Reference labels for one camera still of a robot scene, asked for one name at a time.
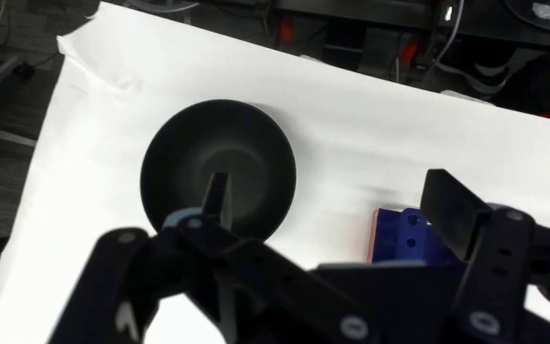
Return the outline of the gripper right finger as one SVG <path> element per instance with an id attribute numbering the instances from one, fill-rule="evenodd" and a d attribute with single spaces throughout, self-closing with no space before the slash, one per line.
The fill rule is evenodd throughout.
<path id="1" fill-rule="evenodd" d="M 550 344 L 550 322 L 524 304 L 529 285 L 550 301 L 550 228 L 485 203 L 444 169 L 426 173 L 420 209 L 467 268 L 447 317 L 446 344 Z"/>

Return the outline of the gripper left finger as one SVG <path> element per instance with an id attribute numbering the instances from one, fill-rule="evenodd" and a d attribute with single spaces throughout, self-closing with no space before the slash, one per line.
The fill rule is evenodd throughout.
<path id="1" fill-rule="evenodd" d="M 171 213 L 159 234 L 102 235 L 50 344 L 144 344 L 160 301 L 179 294 L 225 344 L 381 344 L 375 316 L 349 292 L 231 232 L 230 189 L 215 173 L 203 205 Z"/>

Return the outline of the orange object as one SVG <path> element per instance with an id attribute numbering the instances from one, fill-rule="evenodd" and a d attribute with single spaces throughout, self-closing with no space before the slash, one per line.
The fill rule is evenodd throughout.
<path id="1" fill-rule="evenodd" d="M 380 211 L 379 209 L 376 209 L 372 214 L 372 223 L 370 226 L 370 235 L 369 235 L 369 245 L 367 250 L 367 263 L 373 262 L 379 211 Z"/>

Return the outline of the black bowl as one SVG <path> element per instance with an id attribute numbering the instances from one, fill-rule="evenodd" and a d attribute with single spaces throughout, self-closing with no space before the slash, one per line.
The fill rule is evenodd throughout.
<path id="1" fill-rule="evenodd" d="M 217 172 L 231 181 L 232 231 L 267 240 L 292 204 L 296 161 L 275 120 L 235 100 L 186 107 L 153 137 L 140 170 L 140 198 L 151 226 L 159 231 L 172 212 L 199 207 Z"/>

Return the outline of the blue block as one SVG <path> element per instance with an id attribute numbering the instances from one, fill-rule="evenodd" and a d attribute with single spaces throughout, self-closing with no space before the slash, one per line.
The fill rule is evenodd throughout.
<path id="1" fill-rule="evenodd" d="M 419 209 L 379 209 L 373 262 L 423 261 L 428 266 L 465 270 Z"/>

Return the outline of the white paper sheet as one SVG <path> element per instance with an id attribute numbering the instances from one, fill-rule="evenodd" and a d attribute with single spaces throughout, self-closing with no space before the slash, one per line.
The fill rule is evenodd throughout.
<path id="1" fill-rule="evenodd" d="M 443 168 L 550 227 L 550 119 L 364 76 L 102 3 L 65 59 L 0 258 L 0 344 L 46 344 L 98 238 L 155 233 L 140 166 L 159 128 L 208 99 L 267 112 L 297 168 L 268 244 L 303 268 L 360 262 L 372 213 L 417 207 Z"/>

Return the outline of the black desk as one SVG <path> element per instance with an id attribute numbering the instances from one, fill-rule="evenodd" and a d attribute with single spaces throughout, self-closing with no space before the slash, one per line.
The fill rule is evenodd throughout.
<path id="1" fill-rule="evenodd" d="M 273 9 L 319 17 L 344 18 L 411 32 L 450 29 L 437 0 L 276 0 Z M 521 21 L 502 0 L 465 0 L 458 38 L 476 37 L 550 51 L 550 32 Z"/>

